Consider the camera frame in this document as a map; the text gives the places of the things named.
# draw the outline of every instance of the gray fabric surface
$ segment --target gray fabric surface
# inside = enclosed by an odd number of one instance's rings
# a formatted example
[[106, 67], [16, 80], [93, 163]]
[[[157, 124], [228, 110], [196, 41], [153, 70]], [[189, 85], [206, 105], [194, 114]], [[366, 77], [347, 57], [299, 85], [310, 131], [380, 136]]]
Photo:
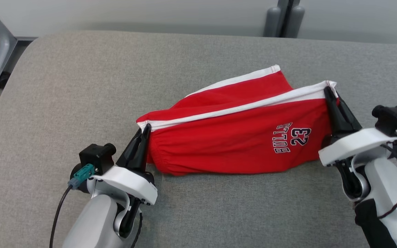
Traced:
[[[48, 247], [55, 209], [87, 145], [122, 151], [142, 114], [273, 64], [295, 88], [337, 81], [364, 127], [374, 125], [375, 105], [397, 105], [397, 45], [109, 31], [34, 41], [0, 100], [0, 247]], [[249, 176], [173, 177], [149, 168], [159, 198], [142, 208], [136, 247], [367, 247], [339, 174], [319, 162]], [[89, 199], [70, 192], [55, 247]]]

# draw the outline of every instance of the black sleeve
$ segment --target black sleeve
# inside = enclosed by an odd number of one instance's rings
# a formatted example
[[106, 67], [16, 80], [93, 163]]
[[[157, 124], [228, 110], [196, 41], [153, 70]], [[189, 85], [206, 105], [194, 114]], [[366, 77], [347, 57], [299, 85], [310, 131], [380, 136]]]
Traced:
[[355, 223], [363, 229], [371, 248], [397, 248], [388, 229], [378, 218], [374, 199], [359, 203], [355, 213]]

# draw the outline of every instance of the white stripe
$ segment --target white stripe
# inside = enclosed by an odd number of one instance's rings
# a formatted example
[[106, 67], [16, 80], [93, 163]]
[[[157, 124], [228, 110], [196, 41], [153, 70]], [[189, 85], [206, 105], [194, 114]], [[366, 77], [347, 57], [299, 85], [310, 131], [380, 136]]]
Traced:
[[236, 84], [236, 83], [244, 82], [244, 81], [247, 81], [247, 80], [258, 79], [258, 78], [261, 78], [261, 77], [264, 77], [264, 76], [267, 76], [267, 75], [270, 75], [270, 74], [274, 74], [274, 73], [279, 72], [279, 71], [280, 71], [280, 66], [276, 64], [276, 65], [271, 66], [269, 68], [262, 69], [262, 70], [259, 70], [259, 71], [255, 71], [255, 72], [251, 72], [251, 73], [243, 75], [243, 76], [233, 77], [233, 78], [227, 79], [227, 80], [222, 80], [220, 82], [217, 82], [217, 83], [214, 83], [212, 85], [209, 85], [208, 87], [205, 87], [205, 88], [203, 88], [201, 90], [195, 91], [194, 93], [191, 93], [191, 94], [187, 95], [186, 97], [189, 97], [190, 95], [197, 94], [197, 93], [200, 93], [200, 92], [203, 92], [203, 91], [208, 91], [208, 90], [211, 90], [211, 89], [221, 88], [221, 87], [227, 86], [227, 85]]
[[233, 108], [227, 108], [225, 110], [219, 110], [219, 111], [214, 111], [214, 112], [209, 112], [209, 113], [204, 113], [204, 114], [199, 114], [199, 115], [193, 115], [193, 116], [187, 116], [183, 118], [178, 118], [178, 119], [173, 119], [169, 121], [142, 121], [138, 122], [137, 125], [143, 130], [146, 126], [146, 124], [150, 123], [151, 124], [151, 131], [167, 128], [167, 127], [172, 127], [178, 124], [190, 122], [190, 121], [197, 121], [197, 120], [202, 120], [202, 119], [207, 119], [207, 118], [212, 118], [212, 117], [217, 117], [217, 116], [223, 116], [223, 115], [228, 115], [232, 113], [237, 113], [245, 110], [251, 110], [255, 108], [260, 108], [260, 107], [266, 107], [266, 106], [273, 106], [273, 105], [279, 105], [283, 103], [289, 103], [289, 102], [299, 102], [299, 101], [304, 101], [304, 100], [312, 100], [312, 99], [324, 99], [324, 88], [326, 86], [329, 86], [332, 88], [332, 91], [335, 94], [335, 97], [338, 97], [338, 94], [336, 93], [335, 86], [336, 82], [333, 81], [323, 81], [321, 83], [317, 83], [315, 85], [311, 86], [306, 86], [303, 88], [299, 88], [293, 91], [288, 91], [284, 94], [271, 97], [268, 99], [260, 100], [258, 102], [252, 102], [246, 105], [241, 105]]

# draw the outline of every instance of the red shorts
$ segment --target red shorts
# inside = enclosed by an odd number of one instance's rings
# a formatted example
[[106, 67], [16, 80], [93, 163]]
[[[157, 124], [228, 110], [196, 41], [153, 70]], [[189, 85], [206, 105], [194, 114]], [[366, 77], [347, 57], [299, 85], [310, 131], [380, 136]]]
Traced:
[[152, 126], [148, 162], [187, 173], [270, 173], [318, 159], [330, 133], [324, 81], [292, 89], [275, 65], [203, 88], [137, 124]]

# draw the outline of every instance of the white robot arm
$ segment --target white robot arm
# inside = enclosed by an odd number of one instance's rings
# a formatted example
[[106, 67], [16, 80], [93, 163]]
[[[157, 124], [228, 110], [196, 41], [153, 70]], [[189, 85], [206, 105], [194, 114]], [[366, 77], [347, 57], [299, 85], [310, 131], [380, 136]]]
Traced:
[[139, 214], [139, 229], [131, 247], [135, 246], [143, 218], [139, 206], [153, 205], [157, 199], [154, 177], [145, 171], [150, 129], [148, 124], [143, 132], [137, 131], [117, 166], [112, 160], [112, 144], [91, 144], [80, 152], [81, 163], [73, 169], [69, 189], [90, 193], [91, 200], [68, 233], [63, 248], [123, 248]]
[[355, 222], [371, 248], [397, 248], [397, 107], [377, 106], [374, 128], [362, 129], [347, 105], [325, 89], [332, 136], [319, 151], [321, 163], [338, 168], [343, 190], [355, 204]]

